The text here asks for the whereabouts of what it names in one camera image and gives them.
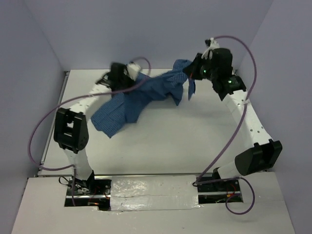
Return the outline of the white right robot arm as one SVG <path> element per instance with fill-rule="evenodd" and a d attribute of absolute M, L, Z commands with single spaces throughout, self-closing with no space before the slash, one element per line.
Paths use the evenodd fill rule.
<path fill-rule="evenodd" d="M 222 191 L 229 185 L 229 178 L 247 176 L 271 169 L 282 151 L 279 140 L 273 140 L 260 122 L 249 100 L 241 77 L 232 67 L 233 56 L 229 49 L 207 49 L 197 54 L 190 69 L 195 79 L 207 79 L 220 100 L 230 110 L 237 123 L 235 133 L 241 133 L 245 149 L 224 166 L 213 170 L 212 185 Z"/>

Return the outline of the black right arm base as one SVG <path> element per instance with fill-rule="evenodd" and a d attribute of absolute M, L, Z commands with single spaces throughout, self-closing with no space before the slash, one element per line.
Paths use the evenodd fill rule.
<path fill-rule="evenodd" d="M 199 204 L 225 203 L 228 198 L 232 203 L 243 202 L 237 179 L 211 182 L 214 179 L 220 179 L 220 177 L 214 173 L 208 173 L 199 180 L 205 184 L 192 183 L 197 188 Z"/>

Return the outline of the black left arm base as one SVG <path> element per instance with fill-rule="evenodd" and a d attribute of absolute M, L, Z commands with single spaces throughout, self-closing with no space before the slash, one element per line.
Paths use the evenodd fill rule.
<path fill-rule="evenodd" d="M 92 190 L 77 185 L 74 193 L 72 193 L 71 184 L 71 180 L 64 184 L 67 186 L 65 207 L 97 207 L 100 211 L 111 210 L 111 179 L 96 179 Z"/>

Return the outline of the blue checkered long sleeve shirt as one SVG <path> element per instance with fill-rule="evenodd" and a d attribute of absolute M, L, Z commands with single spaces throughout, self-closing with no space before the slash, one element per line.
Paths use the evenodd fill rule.
<path fill-rule="evenodd" d="M 183 85 L 189 80 L 183 69 L 190 64 L 189 60 L 177 59 L 172 70 L 156 77 L 140 73 L 138 82 L 145 78 L 148 80 L 129 93 L 113 95 L 92 115 L 93 126 L 111 138 L 125 124 L 136 123 L 143 109 L 152 101 L 164 101 L 171 97 L 175 105 L 179 105 L 184 92 Z"/>

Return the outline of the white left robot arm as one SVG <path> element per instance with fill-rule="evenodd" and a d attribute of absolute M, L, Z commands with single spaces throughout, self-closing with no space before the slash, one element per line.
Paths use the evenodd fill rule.
<path fill-rule="evenodd" d="M 65 152 L 70 164 L 74 165 L 74 184 L 84 194 L 95 190 L 94 171 L 86 154 L 89 140 L 87 122 L 109 97 L 98 93 L 110 93 L 128 89 L 136 83 L 141 67 L 131 62 L 127 65 L 114 62 L 110 71 L 97 80 L 89 94 L 69 108 L 59 108 L 56 113 L 54 141 Z"/>

